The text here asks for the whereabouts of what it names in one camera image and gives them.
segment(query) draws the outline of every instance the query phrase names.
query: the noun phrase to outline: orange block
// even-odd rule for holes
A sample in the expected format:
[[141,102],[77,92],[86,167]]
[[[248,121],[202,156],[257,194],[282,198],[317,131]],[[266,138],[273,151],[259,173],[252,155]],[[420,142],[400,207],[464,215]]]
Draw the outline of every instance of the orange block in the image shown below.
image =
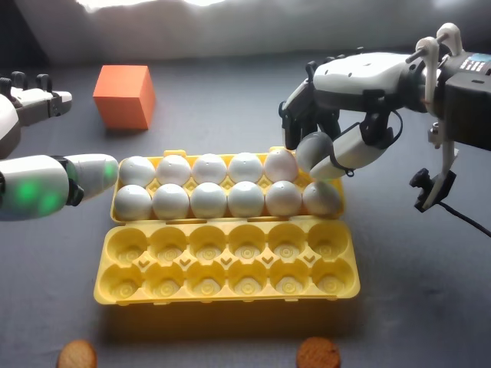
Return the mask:
[[104,65],[94,101],[109,129],[150,128],[155,92],[147,66]]

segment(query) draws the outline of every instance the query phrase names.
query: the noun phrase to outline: cookie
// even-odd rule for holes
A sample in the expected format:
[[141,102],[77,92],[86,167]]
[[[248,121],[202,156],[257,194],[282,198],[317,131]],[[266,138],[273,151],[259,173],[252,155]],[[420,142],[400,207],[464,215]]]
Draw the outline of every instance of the cookie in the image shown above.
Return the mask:
[[97,368],[97,354],[87,341],[72,341],[61,350],[56,368]]
[[309,337],[298,348],[297,368],[341,368],[339,349],[324,337]]

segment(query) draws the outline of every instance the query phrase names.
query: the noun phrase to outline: egg carton tray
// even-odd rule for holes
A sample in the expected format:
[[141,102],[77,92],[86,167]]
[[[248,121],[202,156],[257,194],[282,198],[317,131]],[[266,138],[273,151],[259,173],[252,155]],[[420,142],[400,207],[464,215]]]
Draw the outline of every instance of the egg carton tray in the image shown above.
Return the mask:
[[94,297],[119,305],[335,300],[359,290],[346,224],[295,216],[113,228],[104,241]]
[[[272,147],[270,148],[269,150],[270,151],[273,151],[273,150],[276,150],[278,148],[283,148],[284,147]],[[186,151],[183,151],[183,150],[167,150],[163,153],[163,156],[160,156],[160,157],[147,157],[147,159],[152,163],[152,165],[157,168],[159,166],[159,163],[160,161],[162,160],[163,157],[166,157],[166,156],[169,156],[169,155],[179,155],[179,156],[182,156],[184,157],[187,162],[189,163],[189,165],[191,167],[193,167],[193,164],[195,163],[195,161],[199,158],[199,156],[187,156],[186,154]],[[257,157],[261,160],[261,163],[262,165],[264,165],[264,162],[266,160],[266,157],[267,157],[267,153],[256,153]],[[225,154],[225,155],[219,155],[220,157],[222,157],[222,159],[225,161],[225,164],[227,165],[227,167],[229,166],[230,164],[230,161],[232,160],[232,158],[235,156],[235,154]],[[295,181],[293,182],[295,184],[295,186],[297,187],[297,189],[303,193],[305,187],[310,184],[312,182],[312,179],[310,178],[310,176],[308,176],[307,173],[305,172],[302,172],[301,170],[298,171],[298,176],[297,178],[295,179]],[[225,191],[226,195],[228,196],[229,195],[229,191],[230,189],[235,185],[236,183],[233,182],[230,177],[227,175],[225,177],[225,179],[220,183],[220,186],[223,188],[223,190]],[[339,196],[341,197],[341,207],[339,209],[339,211],[335,214],[333,214],[333,216],[330,216],[331,218],[333,219],[337,219],[339,216],[341,216],[343,214],[343,211],[344,211],[344,193],[343,193],[343,185],[341,183],[341,179],[334,179],[334,180],[331,180],[330,181],[330,184],[332,184],[336,190],[338,191],[339,193]],[[262,189],[262,193],[265,195],[269,189],[269,187],[272,185],[272,181],[269,180],[266,175],[262,175],[261,179],[257,182],[257,185]],[[111,205],[111,209],[110,209],[110,217],[113,219],[113,221],[115,221],[117,224],[125,224],[125,223],[131,223],[131,222],[126,222],[126,221],[123,221],[121,220],[120,218],[118,218],[117,216],[117,213],[114,209],[114,198],[116,197],[116,194],[117,194],[117,191],[121,188],[123,188],[123,183],[118,179],[117,180],[117,184],[114,186],[114,195],[113,195],[113,201],[112,201],[112,205]],[[159,189],[160,187],[160,183],[157,181],[157,179],[154,179],[147,187],[146,187],[146,190],[149,192],[149,194],[152,196],[153,198],[153,194],[155,193],[155,191],[157,189]],[[198,186],[198,183],[193,179],[193,177],[191,177],[182,187],[184,188],[184,190],[186,191],[186,193],[188,194],[188,196],[190,197],[191,194],[193,193],[193,190]],[[299,212],[299,215],[307,215],[308,212],[307,212],[307,209],[303,206],[302,204],[302,207],[300,209],[300,212]],[[270,214],[268,213],[268,209],[266,208],[266,206],[264,206],[264,209],[262,211],[262,214],[261,214],[262,217],[264,216],[270,216]],[[186,223],[188,222],[190,219],[193,220],[195,219],[196,216],[193,214],[193,211],[191,209],[189,209],[189,214],[187,216],[187,218],[184,218],[184,219],[180,219],[180,220],[173,220],[173,223]],[[226,213],[225,213],[225,218],[232,218],[232,214],[230,213],[230,211],[226,210]],[[148,221],[159,221],[158,218],[155,216],[154,213],[152,213],[150,219],[148,220],[139,220],[137,222],[148,222]]]

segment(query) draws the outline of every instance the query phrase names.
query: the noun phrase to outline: white egg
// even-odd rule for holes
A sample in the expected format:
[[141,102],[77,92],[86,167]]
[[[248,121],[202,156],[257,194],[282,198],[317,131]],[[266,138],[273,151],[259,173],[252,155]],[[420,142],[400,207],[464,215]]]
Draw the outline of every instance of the white egg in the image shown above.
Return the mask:
[[148,186],[155,177],[155,168],[152,163],[141,156],[125,159],[120,166],[120,179],[124,186]]
[[239,182],[229,192],[229,209],[233,217],[257,217],[264,207],[261,188],[253,182]]
[[297,161],[290,151],[274,149],[266,157],[264,172],[272,182],[292,182],[298,176]]
[[303,200],[311,215],[334,215],[341,208],[341,197],[328,182],[311,182],[305,187]]
[[161,220],[185,219],[189,210],[189,197],[177,184],[164,184],[152,198],[155,215]]
[[272,216],[295,216],[302,207],[302,194],[285,180],[275,182],[266,193],[266,208]]
[[124,186],[116,193],[114,210],[124,221],[147,220],[152,214],[152,198],[141,186]]
[[155,176],[160,184],[183,186],[191,177],[191,166],[184,157],[169,155],[160,161]]
[[199,184],[191,194],[191,209],[199,219],[223,217],[227,209],[225,192],[214,182]]
[[230,161],[229,176],[233,182],[258,182],[262,176],[261,160],[252,153],[239,153]]
[[207,153],[195,161],[192,174],[198,184],[204,182],[220,184],[227,175],[227,165],[222,157]]

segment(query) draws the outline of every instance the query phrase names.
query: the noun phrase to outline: table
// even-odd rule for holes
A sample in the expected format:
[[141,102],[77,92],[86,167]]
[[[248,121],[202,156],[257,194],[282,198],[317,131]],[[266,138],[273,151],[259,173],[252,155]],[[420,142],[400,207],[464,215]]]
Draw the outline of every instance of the table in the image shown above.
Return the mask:
[[[157,95],[148,132],[107,133],[92,101],[100,66],[48,71],[69,90],[71,112],[22,131],[12,157],[107,153],[118,160],[265,152],[282,144],[278,103],[321,54],[150,64]],[[0,366],[54,367],[58,351],[83,338],[100,367],[295,366],[301,340],[332,338],[344,368],[485,366],[491,341],[491,241],[445,212],[420,214],[409,187],[441,152],[427,142],[432,118],[407,110],[404,134],[377,162],[344,178],[344,220],[354,240],[361,293],[349,301],[265,301],[100,306],[94,282],[112,191],[78,208],[0,224]],[[341,113],[341,125],[360,121]],[[397,129],[397,119],[391,119]],[[447,202],[491,227],[491,153],[459,145]]]

